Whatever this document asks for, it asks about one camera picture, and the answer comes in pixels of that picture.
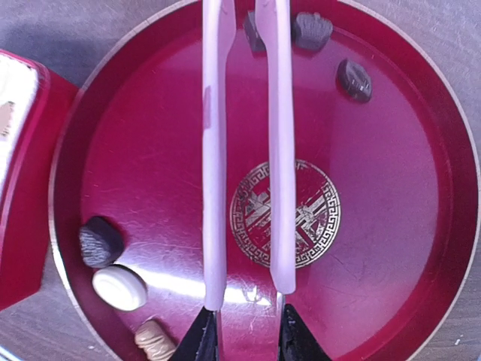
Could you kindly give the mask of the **tan caramel chocolate front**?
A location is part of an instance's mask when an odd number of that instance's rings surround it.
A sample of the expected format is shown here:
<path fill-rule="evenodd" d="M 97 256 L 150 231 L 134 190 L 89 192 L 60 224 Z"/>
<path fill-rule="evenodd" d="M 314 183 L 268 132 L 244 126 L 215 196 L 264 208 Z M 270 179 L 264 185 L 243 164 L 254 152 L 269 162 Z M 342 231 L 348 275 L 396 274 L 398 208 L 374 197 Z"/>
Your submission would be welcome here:
<path fill-rule="evenodd" d="M 155 320 L 148 320 L 137 329 L 135 344 L 150 361 L 168 361 L 177 348 Z"/>

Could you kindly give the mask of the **white spiral chocolate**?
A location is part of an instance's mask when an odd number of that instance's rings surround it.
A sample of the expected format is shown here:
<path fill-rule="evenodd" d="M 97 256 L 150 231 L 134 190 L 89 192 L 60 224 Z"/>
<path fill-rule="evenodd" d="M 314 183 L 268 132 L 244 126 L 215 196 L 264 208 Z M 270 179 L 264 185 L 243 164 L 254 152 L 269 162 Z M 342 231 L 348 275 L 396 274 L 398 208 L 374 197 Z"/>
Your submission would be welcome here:
<path fill-rule="evenodd" d="M 144 282 L 129 268 L 120 265 L 96 271 L 92 286 L 103 301 L 121 311 L 134 311 L 147 303 Z"/>

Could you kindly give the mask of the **dark square chocolate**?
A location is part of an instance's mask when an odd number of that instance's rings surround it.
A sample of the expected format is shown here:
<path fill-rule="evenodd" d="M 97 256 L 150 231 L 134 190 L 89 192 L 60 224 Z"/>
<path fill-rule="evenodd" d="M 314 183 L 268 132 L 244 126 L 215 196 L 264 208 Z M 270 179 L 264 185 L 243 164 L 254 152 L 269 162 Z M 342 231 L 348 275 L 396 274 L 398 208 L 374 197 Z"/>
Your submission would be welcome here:
<path fill-rule="evenodd" d="M 266 51 L 265 44 L 256 28 L 255 12 L 248 11 L 244 20 L 244 31 L 253 52 Z"/>

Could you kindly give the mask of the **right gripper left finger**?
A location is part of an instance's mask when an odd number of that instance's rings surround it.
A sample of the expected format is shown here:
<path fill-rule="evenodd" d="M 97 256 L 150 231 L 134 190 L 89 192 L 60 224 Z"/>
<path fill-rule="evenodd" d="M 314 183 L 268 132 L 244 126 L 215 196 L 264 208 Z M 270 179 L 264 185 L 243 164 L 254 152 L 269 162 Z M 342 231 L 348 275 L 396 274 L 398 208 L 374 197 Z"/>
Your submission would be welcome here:
<path fill-rule="evenodd" d="M 176 349 L 179 361 L 219 359 L 216 312 L 202 308 Z"/>

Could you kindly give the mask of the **pink tongs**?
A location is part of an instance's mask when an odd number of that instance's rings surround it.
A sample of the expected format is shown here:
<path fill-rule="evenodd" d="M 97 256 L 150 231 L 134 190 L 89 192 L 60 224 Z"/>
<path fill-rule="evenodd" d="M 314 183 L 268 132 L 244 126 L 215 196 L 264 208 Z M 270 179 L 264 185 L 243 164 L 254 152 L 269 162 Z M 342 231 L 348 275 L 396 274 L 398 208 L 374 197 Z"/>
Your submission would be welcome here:
<path fill-rule="evenodd" d="M 290 3 L 257 1 L 255 25 L 268 58 L 268 150 L 271 186 L 270 273 L 278 293 L 292 294 L 295 275 L 295 131 Z M 233 1 L 202 3 L 202 251 L 210 311 L 222 307 L 226 257 L 226 64 L 236 33 Z"/>

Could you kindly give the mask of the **red tin box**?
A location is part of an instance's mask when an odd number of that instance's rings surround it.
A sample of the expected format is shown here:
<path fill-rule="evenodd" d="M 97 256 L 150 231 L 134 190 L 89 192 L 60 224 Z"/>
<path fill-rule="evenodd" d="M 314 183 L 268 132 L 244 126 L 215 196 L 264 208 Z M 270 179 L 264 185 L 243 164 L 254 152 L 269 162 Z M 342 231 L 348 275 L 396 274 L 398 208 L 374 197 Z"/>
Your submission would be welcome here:
<path fill-rule="evenodd" d="M 48 189 L 56 143 L 78 88 L 54 71 L 6 50 L 38 72 L 38 91 L 1 187 L 1 308 L 35 294 L 50 241 Z"/>

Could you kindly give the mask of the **dark textured chocolate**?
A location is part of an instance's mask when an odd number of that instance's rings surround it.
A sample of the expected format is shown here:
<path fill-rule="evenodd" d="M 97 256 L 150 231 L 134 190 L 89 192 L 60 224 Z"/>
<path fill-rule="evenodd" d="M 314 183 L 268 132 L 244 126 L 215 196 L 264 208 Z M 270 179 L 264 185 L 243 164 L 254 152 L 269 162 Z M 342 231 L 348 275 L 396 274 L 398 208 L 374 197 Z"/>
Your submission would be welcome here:
<path fill-rule="evenodd" d="M 113 264 L 125 250 L 123 235 L 103 217 L 91 217 L 79 230 L 80 252 L 91 268 Z"/>

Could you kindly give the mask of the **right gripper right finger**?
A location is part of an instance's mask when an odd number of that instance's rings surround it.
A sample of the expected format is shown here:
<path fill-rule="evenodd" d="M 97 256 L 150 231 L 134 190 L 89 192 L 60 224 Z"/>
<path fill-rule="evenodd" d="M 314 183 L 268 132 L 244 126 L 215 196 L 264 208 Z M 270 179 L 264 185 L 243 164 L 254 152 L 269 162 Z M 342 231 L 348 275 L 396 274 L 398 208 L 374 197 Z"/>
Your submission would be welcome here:
<path fill-rule="evenodd" d="M 278 360 L 331 360 L 291 304 L 285 304 L 283 308 L 280 321 Z"/>

